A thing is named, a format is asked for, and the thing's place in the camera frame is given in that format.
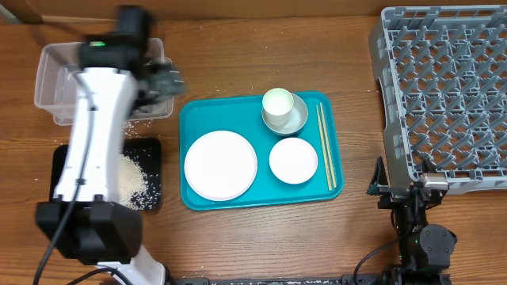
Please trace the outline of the small white bowl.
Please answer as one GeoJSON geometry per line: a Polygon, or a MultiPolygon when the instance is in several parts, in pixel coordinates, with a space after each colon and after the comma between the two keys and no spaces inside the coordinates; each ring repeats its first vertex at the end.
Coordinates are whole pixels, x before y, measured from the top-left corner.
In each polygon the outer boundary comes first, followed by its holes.
{"type": "Polygon", "coordinates": [[[316,173],[318,155],[307,141],[286,138],[271,149],[269,167],[278,180],[286,184],[302,184],[316,173]]]}

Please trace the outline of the pile of rice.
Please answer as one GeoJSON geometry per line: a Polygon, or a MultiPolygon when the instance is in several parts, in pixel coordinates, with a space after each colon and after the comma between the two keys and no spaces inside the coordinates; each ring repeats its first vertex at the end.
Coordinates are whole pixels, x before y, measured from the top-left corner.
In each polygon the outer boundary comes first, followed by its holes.
{"type": "Polygon", "coordinates": [[[155,183],[150,181],[151,175],[146,174],[137,161],[129,156],[119,154],[118,183],[120,204],[132,210],[154,210],[159,194],[155,183]]]}

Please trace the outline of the large white plate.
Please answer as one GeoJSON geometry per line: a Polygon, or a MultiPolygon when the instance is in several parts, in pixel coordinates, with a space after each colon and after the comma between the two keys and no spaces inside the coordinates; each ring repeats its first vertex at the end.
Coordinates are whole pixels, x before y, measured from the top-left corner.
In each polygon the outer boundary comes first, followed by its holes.
{"type": "Polygon", "coordinates": [[[187,151],[184,174],[190,188],[211,201],[228,201],[246,192],[257,175],[250,142],[233,131],[211,131],[187,151]]]}

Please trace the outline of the white cup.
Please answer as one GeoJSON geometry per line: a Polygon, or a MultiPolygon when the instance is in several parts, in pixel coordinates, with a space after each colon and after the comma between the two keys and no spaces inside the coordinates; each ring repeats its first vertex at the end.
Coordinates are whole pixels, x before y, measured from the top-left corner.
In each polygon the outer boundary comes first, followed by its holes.
{"type": "Polygon", "coordinates": [[[293,105],[292,93],[282,88],[271,89],[262,98],[262,109],[267,121],[276,126],[288,121],[293,105]]]}

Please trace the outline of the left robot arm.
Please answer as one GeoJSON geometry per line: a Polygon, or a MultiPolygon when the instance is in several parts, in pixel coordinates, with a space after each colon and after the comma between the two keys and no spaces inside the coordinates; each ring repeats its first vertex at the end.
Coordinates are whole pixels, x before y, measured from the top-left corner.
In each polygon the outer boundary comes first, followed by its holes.
{"type": "Polygon", "coordinates": [[[167,267],[143,246],[138,211],[120,203],[119,154],[131,114],[184,92],[179,71],[147,58],[153,15],[120,6],[116,27],[88,34],[78,47],[76,111],[67,156],[52,198],[36,207],[50,243],[40,260],[60,252],[107,272],[122,284],[168,284],[167,267]]]}

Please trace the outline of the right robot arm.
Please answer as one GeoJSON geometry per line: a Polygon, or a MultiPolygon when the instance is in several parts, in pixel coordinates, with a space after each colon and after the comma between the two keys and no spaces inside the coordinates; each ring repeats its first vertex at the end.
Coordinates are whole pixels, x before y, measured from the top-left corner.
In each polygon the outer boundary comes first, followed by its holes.
{"type": "Polygon", "coordinates": [[[400,263],[386,266],[371,284],[452,282],[443,271],[450,267],[457,236],[443,226],[430,224],[426,217],[427,210],[441,205],[449,190],[449,183],[428,159],[424,160],[422,169],[424,172],[419,180],[405,188],[394,188],[388,184],[383,159],[377,158],[367,194],[378,196],[378,208],[391,212],[391,225],[396,230],[396,239],[381,245],[360,261],[353,273],[355,284],[359,283],[360,266],[392,245],[398,246],[400,263]]]}

